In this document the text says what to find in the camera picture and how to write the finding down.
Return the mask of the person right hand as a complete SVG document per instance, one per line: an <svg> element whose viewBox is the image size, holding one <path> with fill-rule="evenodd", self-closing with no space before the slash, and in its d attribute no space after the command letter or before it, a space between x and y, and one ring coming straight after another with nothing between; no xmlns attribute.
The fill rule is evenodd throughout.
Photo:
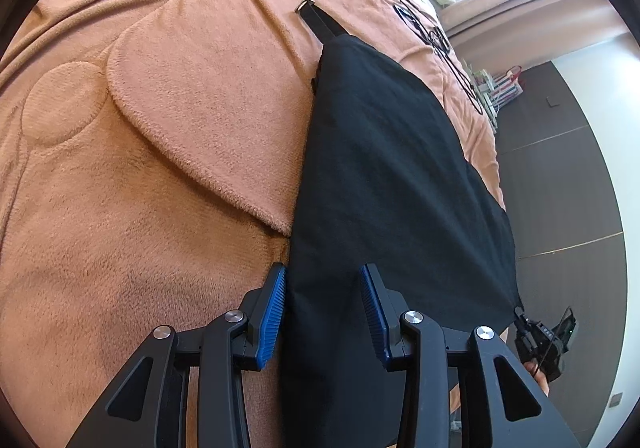
<svg viewBox="0 0 640 448"><path fill-rule="evenodd" d="M532 376L532 378L536 381L537 385L544 392L546 396L550 393L550 385L548 379L544 372L539 368L538 362L533 359L530 361L524 362L523 366L527 370L527 372Z"/></svg>

